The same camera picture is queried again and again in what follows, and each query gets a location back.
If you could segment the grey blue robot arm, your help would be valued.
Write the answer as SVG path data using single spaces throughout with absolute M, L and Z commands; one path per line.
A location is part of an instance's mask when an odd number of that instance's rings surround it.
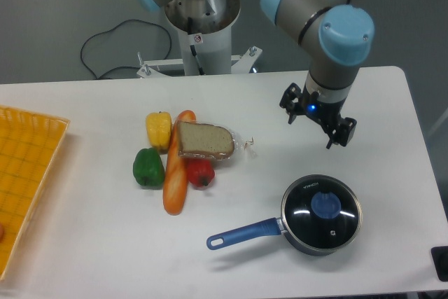
M 163 9 L 178 32 L 186 75 L 227 74 L 232 67 L 230 28 L 239 0 L 139 0 L 148 11 Z M 341 116 L 375 26 L 354 0 L 260 0 L 269 21 L 311 57 L 303 87 L 291 84 L 280 105 L 289 120 L 306 116 L 319 124 L 330 145 L 346 146 L 356 121 Z

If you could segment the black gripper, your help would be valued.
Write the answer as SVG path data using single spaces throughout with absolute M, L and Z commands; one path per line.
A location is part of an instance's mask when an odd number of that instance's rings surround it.
M 322 102 L 317 94 L 310 94 L 306 88 L 301 91 L 296 83 L 291 83 L 284 91 L 279 106 L 288 115 L 289 125 L 301 115 L 318 123 L 328 135 L 326 148 L 330 149 L 333 144 L 347 146 L 356 130 L 356 119 L 341 117 L 340 112 L 345 100 L 334 103 Z

